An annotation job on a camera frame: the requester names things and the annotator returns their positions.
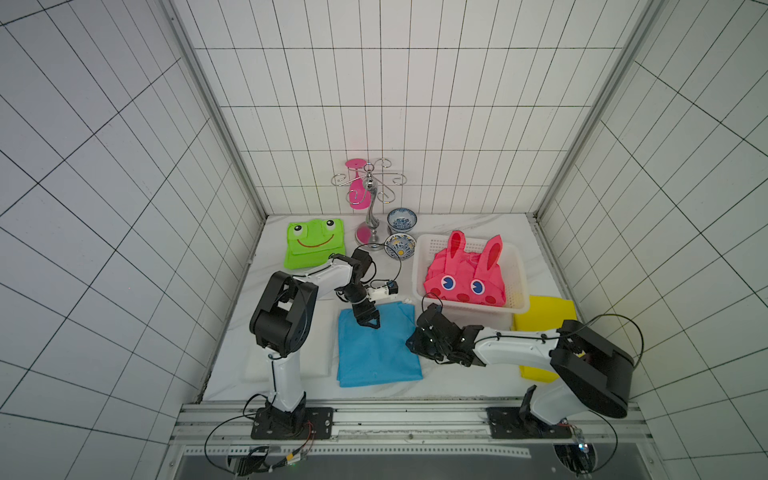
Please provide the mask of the pink bunny raincoat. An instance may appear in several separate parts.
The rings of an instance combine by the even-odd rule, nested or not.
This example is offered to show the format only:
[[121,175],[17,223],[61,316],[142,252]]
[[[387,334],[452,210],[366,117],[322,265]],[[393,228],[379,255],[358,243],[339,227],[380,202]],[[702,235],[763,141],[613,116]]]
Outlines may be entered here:
[[499,265],[501,236],[491,238],[480,253],[467,252],[465,247],[464,233],[453,231],[428,267],[423,283],[426,293],[441,300],[502,307],[507,296]]

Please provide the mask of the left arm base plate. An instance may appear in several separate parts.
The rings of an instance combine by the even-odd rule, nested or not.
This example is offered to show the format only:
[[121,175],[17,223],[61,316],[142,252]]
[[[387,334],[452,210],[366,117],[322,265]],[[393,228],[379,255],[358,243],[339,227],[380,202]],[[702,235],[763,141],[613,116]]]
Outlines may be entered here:
[[275,407],[257,410],[250,434],[253,440],[326,440],[331,437],[334,409],[298,406],[293,412]]

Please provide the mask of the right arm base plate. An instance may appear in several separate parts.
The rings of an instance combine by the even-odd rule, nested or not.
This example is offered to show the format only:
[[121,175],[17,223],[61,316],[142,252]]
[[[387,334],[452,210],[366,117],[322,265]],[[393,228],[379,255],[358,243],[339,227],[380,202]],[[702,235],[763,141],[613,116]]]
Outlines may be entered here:
[[549,425],[520,407],[488,407],[486,409],[490,434],[502,440],[566,440],[572,438],[566,426]]

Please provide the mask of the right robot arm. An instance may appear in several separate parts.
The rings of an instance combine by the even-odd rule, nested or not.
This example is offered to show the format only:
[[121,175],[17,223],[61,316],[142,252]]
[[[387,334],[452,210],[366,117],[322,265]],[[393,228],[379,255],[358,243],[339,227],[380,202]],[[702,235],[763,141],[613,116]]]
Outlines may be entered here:
[[542,437],[572,415],[594,411],[627,416],[635,363],[627,352],[577,320],[543,332],[504,333],[490,327],[460,327],[437,305],[417,319],[408,349],[438,364],[464,367],[529,366],[558,379],[530,387],[511,426],[528,438]]

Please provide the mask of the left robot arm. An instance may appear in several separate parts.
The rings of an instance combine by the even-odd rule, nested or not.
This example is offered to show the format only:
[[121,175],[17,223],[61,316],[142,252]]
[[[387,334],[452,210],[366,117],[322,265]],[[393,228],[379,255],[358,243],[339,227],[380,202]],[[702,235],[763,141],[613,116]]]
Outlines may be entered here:
[[351,256],[334,253],[325,264],[306,274],[272,274],[251,317],[249,330],[271,362],[269,407],[273,411],[294,414],[305,404],[299,351],[310,333],[319,298],[339,292],[351,305],[359,325],[380,327],[372,290],[363,282],[372,264],[370,254],[358,248]]

